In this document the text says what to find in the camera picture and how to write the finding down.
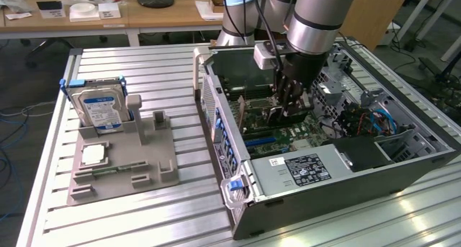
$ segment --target gray carpet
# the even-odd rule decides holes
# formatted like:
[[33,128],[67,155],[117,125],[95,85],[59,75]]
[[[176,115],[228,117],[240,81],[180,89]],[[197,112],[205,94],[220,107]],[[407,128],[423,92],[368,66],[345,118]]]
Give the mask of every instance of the gray carpet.
[[[413,9],[415,5],[401,9],[396,17],[400,23],[404,23]],[[411,29],[412,32],[416,31],[428,15],[430,12],[424,11]],[[413,36],[412,32],[404,37],[404,41]],[[205,35],[209,40],[216,39],[218,33],[205,32]],[[447,64],[442,62],[439,58],[460,35],[461,28],[447,20],[440,19],[426,38],[427,48],[419,47],[411,54],[416,58],[423,56],[430,57],[435,60],[436,64],[444,68]],[[98,37],[70,38],[69,40],[75,47],[81,48],[129,46],[126,36],[120,35],[109,36],[107,43],[102,43]],[[33,39],[33,45],[25,47],[19,40],[11,40],[9,46],[0,50],[0,109],[11,106],[29,106],[57,99],[59,91],[58,84],[66,68],[69,49],[59,44],[53,45],[35,58],[39,64],[38,67],[35,69],[29,69],[25,66],[23,58],[34,46],[39,45],[42,41],[42,39]],[[170,36],[170,43],[174,44],[193,43],[194,41],[197,43],[201,42],[197,32],[194,37],[192,32],[178,32],[173,33]],[[158,45],[165,43],[162,34],[144,36],[144,45]],[[392,51],[388,47],[379,47],[375,53],[392,68],[412,60],[409,57]],[[408,65],[400,68],[400,72],[424,78],[427,74],[418,69],[418,66],[419,63]],[[461,75],[461,63],[458,64],[454,74],[458,76]],[[51,108],[53,106],[41,107],[34,113],[47,112]],[[19,116],[11,120],[22,121],[23,118],[23,116]],[[26,211],[50,120],[50,115],[39,118],[30,118],[27,122],[29,132],[23,140],[7,150],[11,161],[17,165],[22,185],[25,187],[25,202],[15,211],[14,216],[0,221],[0,247],[15,246],[17,243],[23,220],[22,213]],[[0,140],[15,129],[15,126],[17,125],[0,122]],[[0,173],[0,185],[5,181],[5,177],[6,173]],[[6,188],[0,190],[0,214],[13,210],[19,199],[19,192],[18,184],[13,178]]]

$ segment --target aluminum workbench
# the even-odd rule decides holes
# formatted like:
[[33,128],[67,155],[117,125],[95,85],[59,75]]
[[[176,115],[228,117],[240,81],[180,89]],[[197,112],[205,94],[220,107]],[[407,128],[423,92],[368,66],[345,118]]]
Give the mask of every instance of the aluminum workbench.
[[[144,97],[142,115],[165,109],[178,155],[178,186],[69,207],[79,119],[59,94],[19,246],[461,246],[461,162],[405,191],[258,237],[234,241],[193,98],[193,49],[206,44],[89,49],[70,56],[65,78],[125,75]],[[461,129],[384,63],[356,49],[450,134]],[[359,65],[353,75],[377,86]]]

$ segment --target black lamp base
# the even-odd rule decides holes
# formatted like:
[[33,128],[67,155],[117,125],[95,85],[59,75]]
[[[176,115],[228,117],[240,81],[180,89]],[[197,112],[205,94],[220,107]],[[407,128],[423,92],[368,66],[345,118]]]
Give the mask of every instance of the black lamp base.
[[174,0],[138,0],[138,3],[149,8],[166,8],[174,4]]

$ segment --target hard drive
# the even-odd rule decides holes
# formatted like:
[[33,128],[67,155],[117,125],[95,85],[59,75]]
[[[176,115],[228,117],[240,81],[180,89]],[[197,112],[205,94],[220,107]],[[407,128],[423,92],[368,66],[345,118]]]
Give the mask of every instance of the hard drive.
[[122,122],[133,120],[126,107],[126,80],[124,77],[98,80],[71,80],[61,82],[82,126],[97,128],[98,134],[124,130]]

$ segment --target table leg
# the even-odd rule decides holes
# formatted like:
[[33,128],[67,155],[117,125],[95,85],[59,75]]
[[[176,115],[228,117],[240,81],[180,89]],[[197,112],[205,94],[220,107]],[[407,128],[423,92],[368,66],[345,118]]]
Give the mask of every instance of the table leg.
[[450,61],[454,58],[454,55],[456,54],[456,52],[459,50],[461,50],[461,36],[459,37],[459,39],[455,41],[454,45],[447,50],[447,52],[443,55],[443,57],[440,58],[440,60],[443,60],[444,62]]
[[129,36],[130,46],[140,46],[140,29],[129,29],[126,33]]
[[444,11],[446,11],[446,9],[448,8],[448,6],[450,6],[450,4],[451,4],[452,1],[454,1],[454,0],[446,0],[446,1],[443,2],[443,4],[440,5],[440,7],[439,7],[436,13],[432,15],[432,17],[431,17],[428,23],[426,24],[426,26],[424,26],[422,32],[419,33],[418,40],[423,40],[423,38],[424,38],[426,35],[428,34],[428,32],[430,32],[432,26],[435,25],[435,23],[436,23],[436,21],[438,21],[440,15],[444,13]]
[[405,24],[404,24],[404,26],[403,26],[403,28],[401,28],[401,31],[400,31],[399,34],[397,34],[399,40],[403,39],[403,37],[404,37],[407,31],[409,30],[409,28],[411,28],[413,22],[416,21],[419,15],[420,15],[420,12],[422,12],[422,10],[423,10],[423,8],[426,7],[426,5],[427,5],[428,2],[430,2],[430,0],[422,0],[422,1],[420,1],[420,3],[419,3],[419,5],[418,5],[416,9],[413,10],[413,13],[412,13],[409,19],[407,20],[407,22],[405,22]]

